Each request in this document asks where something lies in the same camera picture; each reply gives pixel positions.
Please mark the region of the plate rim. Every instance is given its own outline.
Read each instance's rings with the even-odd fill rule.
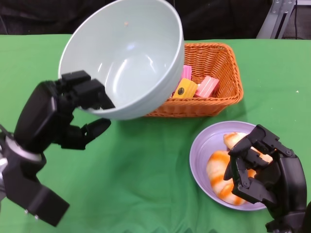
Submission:
[[[219,203],[219,204],[221,204],[221,205],[223,205],[223,206],[225,206],[225,207],[227,207],[227,208],[234,209],[234,210],[240,210],[240,211],[257,211],[257,210],[266,209],[267,207],[266,207],[264,204],[260,203],[260,202],[259,202],[259,203],[260,203],[261,205],[260,205],[259,207],[257,207],[256,209],[249,209],[249,208],[243,209],[243,208],[241,208],[243,205],[240,205],[240,206],[239,206],[239,205],[232,205],[232,204],[229,204],[229,203],[227,203],[227,202],[225,202],[225,201],[223,201],[223,200],[221,200],[221,199],[219,199],[219,198],[215,198],[215,197],[213,197],[212,195],[210,195],[210,194],[199,184],[199,182],[198,182],[198,180],[197,180],[197,177],[196,177],[196,176],[194,175],[194,173],[193,173],[193,168],[192,168],[192,165],[191,165],[191,155],[193,154],[193,152],[192,152],[192,151],[193,151],[193,144],[195,143],[195,141],[197,140],[197,138],[199,138],[199,137],[201,136],[201,134],[202,134],[204,131],[208,130],[209,128],[211,128],[211,127],[213,127],[213,126],[215,126],[215,125],[224,124],[224,123],[242,123],[242,124],[246,124],[246,125],[250,125],[250,126],[254,126],[254,127],[255,127],[254,124],[251,124],[251,123],[248,123],[248,122],[237,121],[237,120],[227,120],[227,121],[221,121],[221,122],[212,124],[212,125],[206,127],[205,129],[203,129],[203,130],[196,136],[196,138],[194,139],[194,141],[193,141],[193,143],[192,143],[192,145],[191,145],[190,153],[189,153],[189,165],[190,165],[190,169],[191,169],[192,176],[194,177],[196,183],[197,183],[197,184],[199,185],[199,187],[204,191],[205,194],[207,194],[207,195],[208,195],[210,198],[212,198],[215,202],[217,202],[217,203]]]

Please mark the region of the pink block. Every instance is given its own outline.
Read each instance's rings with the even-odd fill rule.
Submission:
[[[188,65],[184,65],[183,72],[181,73],[181,77],[180,77],[180,80],[178,82],[178,85],[179,85],[179,83],[180,83],[180,81],[182,79],[189,79],[189,80],[191,80],[191,73],[192,73],[192,67],[188,66]]]
[[[206,76],[199,88],[195,92],[196,97],[208,98],[211,97],[219,87],[219,80]]]

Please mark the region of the bread roll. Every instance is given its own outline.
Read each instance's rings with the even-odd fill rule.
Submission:
[[[233,205],[242,205],[246,201],[232,194],[233,180],[224,181],[224,174],[229,164],[230,156],[227,151],[214,152],[207,162],[206,172],[210,185],[218,198]],[[248,176],[254,177],[254,170],[248,170]]]
[[[233,132],[229,134],[224,135],[224,143],[225,145],[231,150],[242,138],[244,138],[247,135],[247,133],[239,133],[239,132]],[[259,152],[254,147],[251,147],[254,151],[259,153],[259,156],[266,162],[271,162],[273,159],[268,154],[263,154]]]

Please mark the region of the robotic hand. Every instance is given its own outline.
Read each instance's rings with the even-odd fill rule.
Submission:
[[[267,163],[251,149],[272,156]],[[307,185],[299,158],[279,142],[279,137],[257,125],[229,152],[225,180],[233,178],[232,193],[250,203],[263,203],[273,221],[271,233],[311,233],[311,203],[307,207]],[[254,169],[255,178],[247,170]]]
[[[111,124],[108,119],[98,119],[82,128],[72,126],[77,107],[109,109],[114,105],[98,80],[77,71],[55,82],[40,83],[24,106],[13,134],[0,125],[0,201],[6,196],[36,218],[58,224],[69,204],[36,177],[47,162],[43,151],[51,143],[84,150]]]

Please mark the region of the yellow toy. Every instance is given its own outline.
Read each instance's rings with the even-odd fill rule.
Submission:
[[[189,79],[182,79],[173,95],[173,98],[192,98],[197,89],[198,84]]]

